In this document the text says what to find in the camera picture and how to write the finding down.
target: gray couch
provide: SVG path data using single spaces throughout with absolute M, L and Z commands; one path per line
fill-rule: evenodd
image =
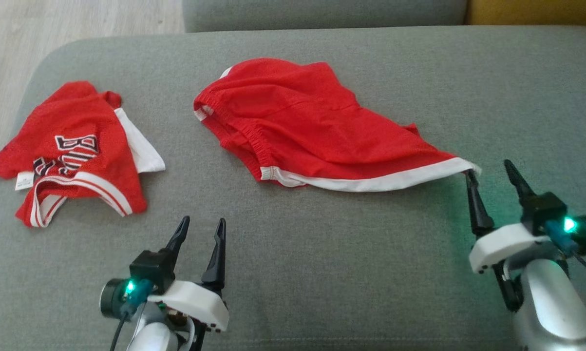
M 292 18 L 302 17 L 281 2 Z M 195 2 L 188 19 L 201 19 L 188 27 L 244 27 L 232 3 Z M 394 3 L 418 11 L 409 1 Z M 457 24 L 465 9 L 462 1 L 428 3 L 437 17 L 420 14 L 418 24 Z M 213 13 L 222 20 L 207 19 Z M 339 20 L 346 13 L 334 13 L 338 18 L 328 26 L 344 23 Z M 308 21 L 320 23 L 315 14 Z M 258 184 L 193 117 L 192 100 L 204 87 L 224 69 L 257 56 L 326 61 L 363 106 L 399 124 L 415 122 L 433 145 L 477 163 L 484 170 L 482 196 L 498 224 L 520 215 L 504 158 L 514 160 L 536 191 L 555 191 L 573 213 L 586 213 L 586 27 L 82 40 L 39 66 L 14 133 L 61 84 L 86 79 L 123 96 L 126 113 L 168 169 L 141 178 L 149 203 L 144 214 L 120 218 L 101 200 L 73 200 L 43 230 L 14 218 L 24 195 L 14 192 L 12 180 L 0 180 L 0 351 L 107 350 L 117 321 L 99 313 L 101 287 L 128 276 L 131 260 L 164 245 L 186 214 L 192 222 L 176 268 L 183 280 L 199 278 L 217 220 L 228 221 L 224 298 L 230 325 L 226 333 L 207 335 L 206 351 L 516 349 L 511 314 L 494 277 L 469 267 L 474 237 L 463 177 L 375 194 Z M 586 271 L 574 262 L 570 268 L 586 302 Z M 129 325 L 118 350 L 131 334 Z

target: green led light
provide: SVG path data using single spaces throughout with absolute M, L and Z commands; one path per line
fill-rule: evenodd
M 128 285 L 126 285 L 126 293 L 132 293 L 132 291 L 134 291 L 135 289 L 135 284 L 130 281 L 128 282 Z
M 572 218 L 565 218 L 564 220 L 564 231 L 570 233 L 576 229 L 576 222 Z

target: jersey lettering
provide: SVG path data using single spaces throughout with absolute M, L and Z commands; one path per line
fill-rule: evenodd
M 39 175 L 39 176 L 45 176 L 46 174 L 48 174 L 48 171 L 55 165 L 57 164 L 55 162 L 55 160 L 50 160 L 50 162 L 46 162 L 46 160 L 44 160 L 43 157 L 37 158 L 37 160 L 35 160 L 35 162 L 33 162 L 33 169 L 35 171 L 35 174 Z
M 47 175 L 51 169 L 57 167 L 55 172 L 61 175 L 68 175 L 79 169 L 85 162 L 92 160 L 98 154 L 98 142 L 95 135 L 90 134 L 78 138 L 66 138 L 55 136 L 57 149 L 67 151 L 56 160 L 45 160 L 37 158 L 33 163 L 33 169 L 39 176 Z
M 55 136 L 55 141 L 57 142 L 57 148 L 61 151 L 74 150 L 77 147 L 81 147 L 82 149 L 91 150 L 94 153 L 99 152 L 97 138 L 93 134 L 79 138 Z

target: red fabric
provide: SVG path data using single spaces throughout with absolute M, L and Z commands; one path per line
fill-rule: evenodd
M 324 62 L 241 62 L 204 89 L 193 109 L 256 180 L 260 167 L 356 180 L 455 158 L 427 144 L 415 125 L 361 107 Z
M 0 151 L 1 178 L 22 171 L 39 176 L 16 213 L 25 225 L 48 224 L 44 218 L 32 220 L 31 213 L 36 211 L 35 198 L 42 203 L 50 195 L 104 196 L 122 215 L 145 211 L 126 134 L 114 113 L 120 106 L 116 93 L 99 94 L 89 82 L 68 82 L 32 111 Z M 117 205 L 123 197 L 129 206 Z

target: black and white lettering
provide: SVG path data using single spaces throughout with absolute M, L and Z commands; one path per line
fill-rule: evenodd
M 95 135 L 90 134 L 78 138 L 65 138 L 64 136 L 55 136 L 57 148 L 61 151 L 74 150 L 77 147 L 88 149 L 94 153 L 98 153 L 98 143 Z
M 35 173 L 39 176 L 45 176 L 48 174 L 48 171 L 57 164 L 55 160 L 50 160 L 50 162 L 46 162 L 43 157 L 37 158 L 35 162 L 33 162 L 33 169 Z
M 61 156 L 61 161 L 63 161 L 63 163 L 66 163 L 66 164 L 73 163 L 73 164 L 81 165 L 84 162 L 87 162 L 88 160 L 91 160 L 94 157 L 96 157 L 96 155 L 77 153 L 76 151 L 70 151 L 67 154 Z

